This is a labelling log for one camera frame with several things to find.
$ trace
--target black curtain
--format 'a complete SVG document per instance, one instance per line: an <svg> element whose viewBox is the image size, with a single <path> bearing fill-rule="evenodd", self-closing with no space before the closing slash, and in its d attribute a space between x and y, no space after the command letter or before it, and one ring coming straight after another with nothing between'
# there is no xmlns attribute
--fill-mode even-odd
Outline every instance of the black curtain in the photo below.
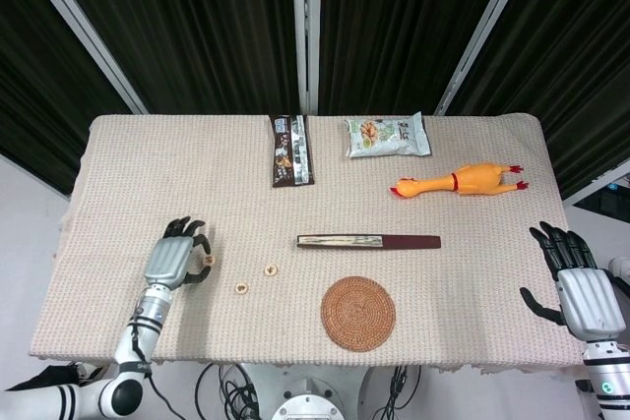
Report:
<svg viewBox="0 0 630 420"><path fill-rule="evenodd" d="M538 117L563 197L630 157L630 0L510 0L449 114Z"/></svg>
<svg viewBox="0 0 630 420"><path fill-rule="evenodd" d="M432 113L487 3L322 0L319 113Z"/></svg>
<svg viewBox="0 0 630 420"><path fill-rule="evenodd" d="M293 0L78 0L152 113L299 113Z"/></svg>
<svg viewBox="0 0 630 420"><path fill-rule="evenodd" d="M0 5L0 153L70 194L92 121L129 110L49 0Z"/></svg>

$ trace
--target dark brown snack bag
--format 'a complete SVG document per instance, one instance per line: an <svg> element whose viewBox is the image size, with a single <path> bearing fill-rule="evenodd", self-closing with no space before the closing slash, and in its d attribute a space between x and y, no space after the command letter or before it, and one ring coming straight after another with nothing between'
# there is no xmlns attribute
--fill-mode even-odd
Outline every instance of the dark brown snack bag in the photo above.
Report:
<svg viewBox="0 0 630 420"><path fill-rule="evenodd" d="M304 115L270 115L274 131L273 187L315 184Z"/></svg>

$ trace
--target snack bag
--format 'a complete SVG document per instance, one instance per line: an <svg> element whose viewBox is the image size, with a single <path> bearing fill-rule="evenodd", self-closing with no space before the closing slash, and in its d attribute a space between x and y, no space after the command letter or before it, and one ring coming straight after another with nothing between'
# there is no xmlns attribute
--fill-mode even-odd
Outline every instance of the snack bag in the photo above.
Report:
<svg viewBox="0 0 630 420"><path fill-rule="evenodd" d="M306 117L270 115L274 130L273 187L315 184Z"/></svg>
<svg viewBox="0 0 630 420"><path fill-rule="evenodd" d="M422 114L406 118L346 119L350 146L346 156L387 156L390 154L431 154L422 128Z"/></svg>

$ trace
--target beige tablecloth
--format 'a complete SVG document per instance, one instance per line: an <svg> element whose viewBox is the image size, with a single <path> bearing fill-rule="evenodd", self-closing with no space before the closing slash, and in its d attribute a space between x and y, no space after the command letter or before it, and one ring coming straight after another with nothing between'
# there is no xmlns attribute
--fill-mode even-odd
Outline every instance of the beige tablecloth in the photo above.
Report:
<svg viewBox="0 0 630 420"><path fill-rule="evenodd" d="M339 117L309 117L316 184L272 189L266 116L106 116L92 125L31 354L111 359L144 287L164 226L208 223L219 262L175 293L157 360L396 365L533 370L581 363L581 343L536 318L519 287L557 306L528 227L566 227L534 117L425 117L432 156L351 160ZM429 178L464 163L520 164L530 189L495 197L435 192L402 200L399 177ZM442 237L441 250L295 247L303 233ZM267 264L279 272L265 276ZM336 346L320 322L328 287L348 275L391 294L397 321L377 349ZM249 284L238 295L239 282Z"/></svg>

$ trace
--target white snack bag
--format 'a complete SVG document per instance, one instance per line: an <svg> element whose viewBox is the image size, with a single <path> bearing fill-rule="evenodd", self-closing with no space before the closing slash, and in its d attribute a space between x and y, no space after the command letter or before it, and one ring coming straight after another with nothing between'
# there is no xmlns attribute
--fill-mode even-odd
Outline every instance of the white snack bag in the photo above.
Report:
<svg viewBox="0 0 630 420"><path fill-rule="evenodd" d="M390 154L431 154L422 127L422 113L404 118L346 119L350 146L346 156L387 156Z"/></svg>

